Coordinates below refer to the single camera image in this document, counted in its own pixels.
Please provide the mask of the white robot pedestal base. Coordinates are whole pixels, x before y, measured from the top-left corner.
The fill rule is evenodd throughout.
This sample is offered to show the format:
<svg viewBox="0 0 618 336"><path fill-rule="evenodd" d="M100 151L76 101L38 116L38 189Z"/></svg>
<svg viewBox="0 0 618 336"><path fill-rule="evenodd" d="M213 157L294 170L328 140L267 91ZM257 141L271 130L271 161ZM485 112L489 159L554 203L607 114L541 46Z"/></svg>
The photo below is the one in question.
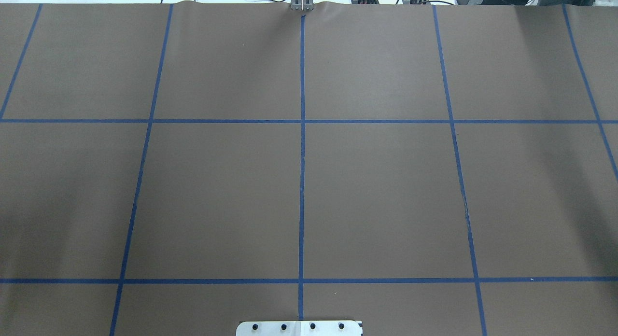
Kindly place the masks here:
<svg viewBox="0 0 618 336"><path fill-rule="evenodd" d="M246 321L236 328L237 336L362 336L361 321Z"/></svg>

